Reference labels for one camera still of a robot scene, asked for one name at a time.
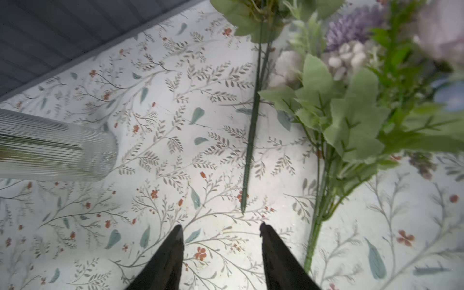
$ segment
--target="gray surface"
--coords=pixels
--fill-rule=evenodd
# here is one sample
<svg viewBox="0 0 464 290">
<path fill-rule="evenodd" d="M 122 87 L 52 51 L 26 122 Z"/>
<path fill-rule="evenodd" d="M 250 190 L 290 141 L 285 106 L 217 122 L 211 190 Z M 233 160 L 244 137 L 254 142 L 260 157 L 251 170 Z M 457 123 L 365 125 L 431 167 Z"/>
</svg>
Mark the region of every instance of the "gray surface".
<svg viewBox="0 0 464 290">
<path fill-rule="evenodd" d="M 2 0 L 0 100 L 201 0 Z"/>
</svg>

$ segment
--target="glass vase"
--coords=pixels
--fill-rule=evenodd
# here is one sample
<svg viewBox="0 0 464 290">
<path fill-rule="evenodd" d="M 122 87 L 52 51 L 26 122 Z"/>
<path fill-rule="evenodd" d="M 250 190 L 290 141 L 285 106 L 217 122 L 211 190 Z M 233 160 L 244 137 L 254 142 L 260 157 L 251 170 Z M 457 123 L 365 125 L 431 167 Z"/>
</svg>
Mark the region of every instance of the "glass vase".
<svg viewBox="0 0 464 290">
<path fill-rule="evenodd" d="M 0 178 L 97 181 L 117 152 L 110 132 L 0 109 Z"/>
</svg>

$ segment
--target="printed floral pattern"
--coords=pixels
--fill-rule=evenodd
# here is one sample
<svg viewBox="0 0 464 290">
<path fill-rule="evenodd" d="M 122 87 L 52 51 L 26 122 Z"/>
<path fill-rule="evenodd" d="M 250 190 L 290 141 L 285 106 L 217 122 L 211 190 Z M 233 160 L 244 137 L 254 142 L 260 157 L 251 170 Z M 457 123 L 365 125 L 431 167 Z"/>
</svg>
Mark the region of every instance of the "printed floral pattern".
<svg viewBox="0 0 464 290">
<path fill-rule="evenodd" d="M 257 47 L 233 31 L 203 2 L 0 104 L 119 143 L 101 182 L 0 180 L 0 289 L 122 290 L 176 224 L 183 290 L 265 289 L 263 221 L 303 261 L 318 153 L 266 102 L 240 212 Z M 463 156 L 394 158 L 324 224 L 322 289 L 464 283 Z"/>
</svg>

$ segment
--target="gray paneled wall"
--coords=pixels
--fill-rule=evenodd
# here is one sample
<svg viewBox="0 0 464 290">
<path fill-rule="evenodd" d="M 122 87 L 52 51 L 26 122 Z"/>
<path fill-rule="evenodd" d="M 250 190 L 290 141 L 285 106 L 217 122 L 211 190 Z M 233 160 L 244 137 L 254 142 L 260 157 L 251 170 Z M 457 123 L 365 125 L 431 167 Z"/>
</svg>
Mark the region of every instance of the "gray paneled wall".
<svg viewBox="0 0 464 290">
<path fill-rule="evenodd" d="M 185 2 L 0 0 L 0 96 Z"/>
</svg>

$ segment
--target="gray edge trim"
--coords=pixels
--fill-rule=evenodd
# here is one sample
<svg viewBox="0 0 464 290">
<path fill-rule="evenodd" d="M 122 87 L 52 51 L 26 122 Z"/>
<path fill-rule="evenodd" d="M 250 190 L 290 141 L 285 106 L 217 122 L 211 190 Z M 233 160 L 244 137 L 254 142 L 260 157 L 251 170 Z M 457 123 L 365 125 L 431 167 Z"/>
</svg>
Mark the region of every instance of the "gray edge trim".
<svg viewBox="0 0 464 290">
<path fill-rule="evenodd" d="M 41 82 L 44 82 L 46 81 L 47 79 L 51 78 L 51 77 L 54 77 L 55 75 L 73 67 L 73 66 L 76 66 L 78 65 L 79 63 L 81 62 L 84 62 L 85 60 L 87 60 L 88 58 L 91 58 L 93 57 L 94 55 L 97 55 L 115 45 L 117 45 L 118 43 L 120 42 L 123 42 L 124 40 L 126 39 L 129 39 L 131 37 L 133 37 L 134 35 L 137 35 L 139 33 L 141 33 L 142 31 L 145 31 L 147 29 L 149 29 L 150 27 L 160 23 L 160 22 L 163 22 L 164 20 L 168 19 L 168 18 L 171 18 L 179 13 L 181 13 L 182 11 L 192 7 L 192 6 L 195 6 L 197 5 L 198 3 L 200 2 L 203 2 L 205 0 L 189 0 L 187 2 L 185 2 L 184 4 L 180 4 L 179 6 L 175 7 L 174 9 L 172 10 L 169 10 L 168 12 L 156 17 L 156 18 L 153 18 L 152 20 L 149 20 L 148 22 L 144 23 L 143 25 L 137 27 L 137 28 L 134 28 L 132 29 L 131 31 L 129 32 L 126 32 L 125 34 L 97 47 L 96 49 L 93 49 L 89 52 L 86 52 L 85 54 L 81 55 L 80 57 L 77 57 L 75 59 L 73 59 L 72 61 L 40 76 L 40 77 L 37 77 L 35 79 L 33 79 L 32 81 L 16 88 L 16 89 L 13 89 L 11 91 L 9 91 L 8 93 L 2 95 L 0 97 L 0 102 L 3 102 L 27 89 L 30 89 L 31 87 L 35 86 L 35 85 L 38 85 L 39 83 Z"/>
</svg>

